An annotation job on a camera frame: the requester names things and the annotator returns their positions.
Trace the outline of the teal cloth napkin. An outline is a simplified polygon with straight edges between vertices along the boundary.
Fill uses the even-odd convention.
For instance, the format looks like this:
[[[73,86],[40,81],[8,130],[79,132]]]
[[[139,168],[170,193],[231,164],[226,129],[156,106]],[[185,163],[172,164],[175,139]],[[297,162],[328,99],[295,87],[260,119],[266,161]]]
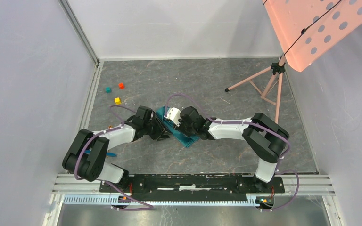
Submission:
[[[160,121],[164,124],[165,128],[185,147],[188,148],[192,146],[199,140],[197,135],[192,135],[190,137],[184,135],[183,133],[177,131],[173,128],[174,123],[165,118],[165,107],[161,107],[156,111],[156,115]]]

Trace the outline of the blue knife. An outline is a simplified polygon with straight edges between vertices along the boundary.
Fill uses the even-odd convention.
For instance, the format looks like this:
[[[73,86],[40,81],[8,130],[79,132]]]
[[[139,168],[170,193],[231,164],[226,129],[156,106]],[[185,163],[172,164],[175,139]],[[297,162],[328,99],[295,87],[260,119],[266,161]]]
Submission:
[[[85,154],[90,154],[91,150],[85,150]],[[117,155],[115,153],[107,152],[106,157],[116,157]]]

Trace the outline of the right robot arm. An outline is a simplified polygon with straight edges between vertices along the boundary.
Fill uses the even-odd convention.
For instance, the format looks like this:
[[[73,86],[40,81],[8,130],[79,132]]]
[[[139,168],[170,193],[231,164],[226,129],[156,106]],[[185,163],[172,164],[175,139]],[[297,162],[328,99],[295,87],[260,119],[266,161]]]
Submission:
[[[253,117],[241,120],[204,118],[192,106],[181,111],[172,108],[168,113],[175,114],[169,117],[174,128],[188,137],[196,135],[202,140],[246,141],[259,158],[253,180],[254,188],[259,192],[266,192],[272,187],[278,162],[291,148],[286,130],[264,113],[255,113]]]

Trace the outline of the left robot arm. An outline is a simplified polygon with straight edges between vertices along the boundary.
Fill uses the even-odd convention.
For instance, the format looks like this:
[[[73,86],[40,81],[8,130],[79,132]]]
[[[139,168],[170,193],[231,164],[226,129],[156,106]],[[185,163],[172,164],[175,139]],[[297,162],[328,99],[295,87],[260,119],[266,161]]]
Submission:
[[[157,114],[146,106],[139,106],[132,116],[117,127],[99,131],[80,130],[70,145],[62,167],[73,173],[77,180],[104,180],[118,192],[129,187],[127,171],[106,162],[108,150],[149,136],[154,141],[167,139],[169,131]]]

